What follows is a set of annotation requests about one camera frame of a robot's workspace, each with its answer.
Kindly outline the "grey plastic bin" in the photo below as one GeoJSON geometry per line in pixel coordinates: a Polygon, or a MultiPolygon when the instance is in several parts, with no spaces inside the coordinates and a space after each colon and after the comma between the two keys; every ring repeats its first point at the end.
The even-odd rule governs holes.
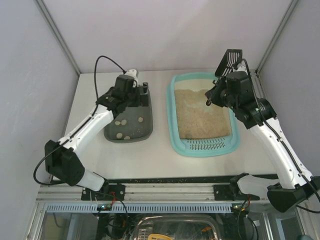
{"type": "Polygon", "coordinates": [[[127,107],[125,111],[117,116],[112,123],[103,129],[104,137],[112,143],[134,143],[146,140],[153,132],[153,111],[151,96],[149,93],[149,106],[127,107]],[[138,118],[142,117],[143,122],[138,122],[138,118]],[[115,125],[116,121],[121,122],[127,120],[126,125],[115,125]],[[122,138],[117,139],[116,135],[122,133],[122,138]]]}

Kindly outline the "black litter scoop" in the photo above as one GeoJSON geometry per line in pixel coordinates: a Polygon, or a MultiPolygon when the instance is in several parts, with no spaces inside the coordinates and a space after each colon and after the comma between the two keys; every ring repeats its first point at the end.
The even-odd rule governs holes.
{"type": "Polygon", "coordinates": [[[214,73],[217,80],[222,77],[226,77],[229,73],[232,73],[233,69],[240,63],[242,56],[242,49],[227,49],[214,73]]]}

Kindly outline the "teal litter box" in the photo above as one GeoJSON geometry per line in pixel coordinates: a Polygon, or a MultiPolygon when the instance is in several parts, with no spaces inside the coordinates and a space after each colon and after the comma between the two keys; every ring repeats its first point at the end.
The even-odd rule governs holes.
{"type": "Polygon", "coordinates": [[[187,157],[229,154],[240,144],[234,113],[207,105],[205,93],[217,78],[210,72],[175,75],[166,89],[166,111],[173,149],[187,157]]]}

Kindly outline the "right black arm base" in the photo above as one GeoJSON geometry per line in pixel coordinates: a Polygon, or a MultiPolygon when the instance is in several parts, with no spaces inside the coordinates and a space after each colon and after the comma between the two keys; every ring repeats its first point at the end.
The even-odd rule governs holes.
{"type": "Polygon", "coordinates": [[[244,172],[238,175],[217,176],[213,183],[215,201],[240,201],[248,199],[248,193],[240,190],[238,182],[249,176],[244,172]]]}

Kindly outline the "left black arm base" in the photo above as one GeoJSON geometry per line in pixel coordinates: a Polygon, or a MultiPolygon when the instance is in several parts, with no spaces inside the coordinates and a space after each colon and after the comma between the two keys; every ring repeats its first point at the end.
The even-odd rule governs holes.
{"type": "Polygon", "coordinates": [[[124,184],[106,181],[98,191],[84,188],[80,199],[82,201],[123,201],[125,192],[126,186],[124,184]]]}

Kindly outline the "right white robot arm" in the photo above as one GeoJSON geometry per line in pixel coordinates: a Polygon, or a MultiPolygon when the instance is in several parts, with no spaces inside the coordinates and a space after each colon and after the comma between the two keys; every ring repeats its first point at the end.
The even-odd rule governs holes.
{"type": "Polygon", "coordinates": [[[319,197],[320,178],[306,168],[293,150],[271,104],[265,98],[257,98],[250,74],[235,71],[217,78],[214,87],[205,93],[206,105],[232,110],[263,144],[278,177],[267,179],[241,173],[231,180],[230,188],[238,189],[242,194],[267,198],[281,213],[299,207],[312,195],[319,197]]]}

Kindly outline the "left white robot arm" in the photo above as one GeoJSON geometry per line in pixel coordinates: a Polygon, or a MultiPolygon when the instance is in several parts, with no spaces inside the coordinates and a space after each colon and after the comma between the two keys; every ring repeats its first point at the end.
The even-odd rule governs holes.
{"type": "Polygon", "coordinates": [[[138,83],[138,71],[130,69],[119,75],[114,86],[98,97],[95,107],[70,133],[45,146],[45,170],[69,186],[99,191],[105,179],[86,169],[80,159],[90,141],[116,117],[149,103],[149,86],[138,83]]]}

